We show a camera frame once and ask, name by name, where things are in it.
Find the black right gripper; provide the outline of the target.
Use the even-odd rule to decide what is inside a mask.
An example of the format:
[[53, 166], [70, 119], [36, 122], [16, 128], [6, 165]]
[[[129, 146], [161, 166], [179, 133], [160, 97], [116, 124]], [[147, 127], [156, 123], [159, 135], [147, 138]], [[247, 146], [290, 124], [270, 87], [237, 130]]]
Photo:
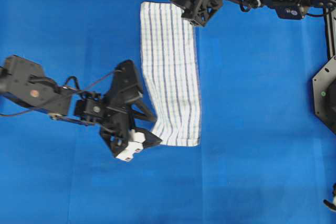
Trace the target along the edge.
[[207, 22], [223, 6], [223, 0], [170, 0], [183, 9], [182, 18], [191, 25], [205, 27]]

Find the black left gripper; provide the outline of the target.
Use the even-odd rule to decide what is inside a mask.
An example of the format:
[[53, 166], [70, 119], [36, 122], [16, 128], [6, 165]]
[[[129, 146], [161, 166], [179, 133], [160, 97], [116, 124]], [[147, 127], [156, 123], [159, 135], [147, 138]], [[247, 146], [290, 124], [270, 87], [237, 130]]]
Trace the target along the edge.
[[[130, 140], [129, 131], [133, 129], [144, 134], [144, 149], [156, 147], [162, 140], [150, 131], [135, 126], [135, 119], [157, 121], [143, 102], [142, 94], [143, 88], [134, 62], [126, 60], [116, 66], [110, 89], [104, 95], [86, 92], [83, 99], [76, 102], [74, 115], [83, 123], [100, 126], [100, 137], [113, 157], [125, 149]], [[133, 105], [140, 111], [132, 109]]]

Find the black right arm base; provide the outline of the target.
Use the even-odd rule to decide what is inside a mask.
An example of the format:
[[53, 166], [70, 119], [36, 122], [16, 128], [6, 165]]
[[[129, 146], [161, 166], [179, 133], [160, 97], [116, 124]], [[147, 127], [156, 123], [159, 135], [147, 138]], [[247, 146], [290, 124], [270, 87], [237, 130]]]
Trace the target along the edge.
[[335, 56], [312, 78], [314, 113], [335, 134]]

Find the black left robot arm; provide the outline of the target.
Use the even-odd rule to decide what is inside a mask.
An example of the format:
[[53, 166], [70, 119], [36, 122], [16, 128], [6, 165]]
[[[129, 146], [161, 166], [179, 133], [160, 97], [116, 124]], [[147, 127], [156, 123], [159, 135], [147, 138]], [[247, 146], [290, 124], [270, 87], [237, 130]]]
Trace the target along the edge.
[[101, 95], [81, 89], [74, 76], [60, 86], [45, 76], [41, 65], [12, 55], [1, 66], [1, 95], [52, 120], [99, 125], [99, 134], [114, 158], [129, 162], [135, 153], [156, 147], [162, 140], [136, 126], [137, 119], [156, 122], [156, 116], [143, 102], [143, 85], [134, 62], [119, 63], [111, 75], [110, 89]]

